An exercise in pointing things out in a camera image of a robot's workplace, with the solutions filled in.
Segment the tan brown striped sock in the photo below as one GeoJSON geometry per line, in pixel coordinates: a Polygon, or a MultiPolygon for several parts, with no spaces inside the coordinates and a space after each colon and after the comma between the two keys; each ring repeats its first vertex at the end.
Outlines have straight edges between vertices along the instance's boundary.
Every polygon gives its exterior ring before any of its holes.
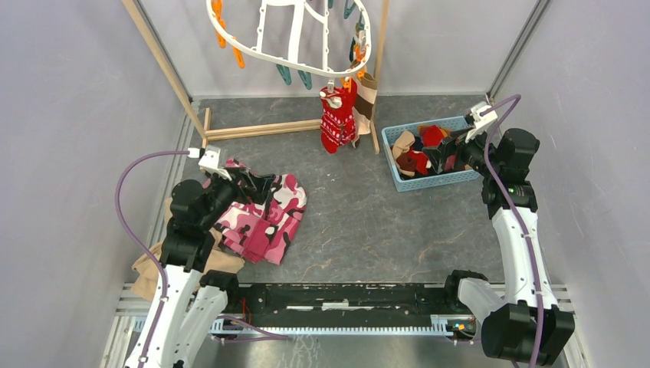
{"type": "Polygon", "coordinates": [[[356,80],[356,100],[353,107],[353,115],[356,123],[356,138],[353,145],[357,146],[362,135],[371,134],[371,119],[373,108],[376,103],[378,83],[373,75],[365,72],[360,79],[356,80]]]}

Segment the white clip hanger frame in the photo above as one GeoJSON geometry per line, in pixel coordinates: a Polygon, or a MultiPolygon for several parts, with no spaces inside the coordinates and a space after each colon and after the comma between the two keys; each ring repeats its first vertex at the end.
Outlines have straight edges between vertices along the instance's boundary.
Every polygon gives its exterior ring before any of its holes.
{"type": "Polygon", "coordinates": [[[276,66],[285,84],[296,71],[305,85],[313,76],[329,81],[361,74],[373,52],[371,21],[361,1],[259,1],[229,9],[205,3],[220,48],[237,65],[247,59],[276,66]]]}

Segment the red white patterned sock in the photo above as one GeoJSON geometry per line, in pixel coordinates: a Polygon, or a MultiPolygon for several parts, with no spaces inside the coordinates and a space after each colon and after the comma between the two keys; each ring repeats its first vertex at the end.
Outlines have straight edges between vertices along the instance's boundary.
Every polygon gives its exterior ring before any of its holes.
{"type": "Polygon", "coordinates": [[[357,97],[357,84],[354,79],[349,78],[340,95],[342,100],[342,111],[340,112],[341,120],[341,134],[340,143],[345,145],[352,142],[356,138],[356,121],[353,114],[353,109],[357,97]]]}

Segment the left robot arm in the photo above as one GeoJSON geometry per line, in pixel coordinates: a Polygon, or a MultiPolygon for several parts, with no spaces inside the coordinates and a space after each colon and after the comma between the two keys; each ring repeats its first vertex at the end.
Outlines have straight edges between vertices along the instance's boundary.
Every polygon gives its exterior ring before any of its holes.
{"type": "Polygon", "coordinates": [[[210,230],[232,203],[263,203],[274,180],[238,167],[213,173],[208,186],[186,179],[173,188],[154,298],[126,367],[192,366],[217,317],[241,302],[235,274],[205,269],[210,230]]]}

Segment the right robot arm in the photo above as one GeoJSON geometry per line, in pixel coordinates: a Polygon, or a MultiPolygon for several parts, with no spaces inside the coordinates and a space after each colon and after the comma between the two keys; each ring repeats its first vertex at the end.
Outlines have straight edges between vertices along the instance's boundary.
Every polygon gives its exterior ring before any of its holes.
{"type": "Polygon", "coordinates": [[[537,198],[527,181],[540,142],[518,128],[507,130],[496,146],[487,133],[466,140],[469,132],[455,131],[423,153],[434,169],[445,168],[453,158],[456,167],[482,176],[481,198],[499,241],[505,292],[499,296],[482,274],[453,271],[443,304],[453,313],[472,312],[487,357],[551,366],[573,335],[575,321],[560,309],[541,257],[537,198]]]}

